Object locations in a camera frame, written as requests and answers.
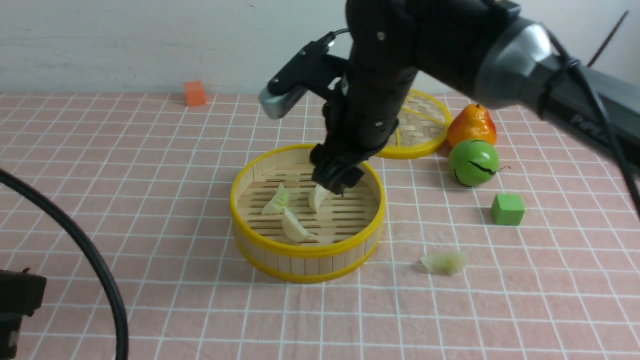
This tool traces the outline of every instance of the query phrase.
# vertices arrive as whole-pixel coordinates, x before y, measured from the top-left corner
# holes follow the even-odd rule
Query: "wooden stick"
[[[609,42],[611,41],[613,36],[618,32],[620,25],[622,25],[622,22],[627,18],[627,15],[629,15],[629,10],[625,11],[620,20],[618,20],[618,23],[615,25],[615,27],[613,27],[613,29],[609,33],[609,36],[607,36],[607,38],[604,40],[596,54],[593,55],[591,61],[589,61],[589,63],[587,64],[587,67],[592,67],[596,60],[600,57],[604,49],[609,45]]]

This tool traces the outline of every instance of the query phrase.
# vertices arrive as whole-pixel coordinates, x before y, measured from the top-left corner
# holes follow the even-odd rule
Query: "green cube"
[[[520,225],[524,216],[522,198],[518,194],[497,194],[491,206],[491,214],[496,225]]]

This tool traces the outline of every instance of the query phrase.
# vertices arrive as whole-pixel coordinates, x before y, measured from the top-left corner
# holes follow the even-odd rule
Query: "orange cube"
[[[184,83],[184,95],[187,97],[187,106],[200,106],[207,103],[204,86],[199,80]]]

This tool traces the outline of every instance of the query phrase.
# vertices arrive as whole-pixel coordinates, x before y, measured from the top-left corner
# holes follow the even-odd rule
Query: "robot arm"
[[[353,46],[328,55],[336,33],[310,42],[260,94],[277,119],[310,90],[326,100],[323,144],[311,153],[312,179],[340,194],[358,165],[386,146],[418,71],[487,108],[522,105],[613,158],[599,118],[575,78],[560,71],[545,28],[507,0],[347,0]],[[582,65],[604,104],[626,158],[638,171],[640,88]],[[340,78],[333,90],[328,85]]]

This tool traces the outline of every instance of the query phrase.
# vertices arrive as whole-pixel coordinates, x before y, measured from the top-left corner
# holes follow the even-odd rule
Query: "green apple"
[[[501,169],[493,145],[484,140],[465,140],[449,154],[449,172],[465,186],[478,186],[491,180]]]

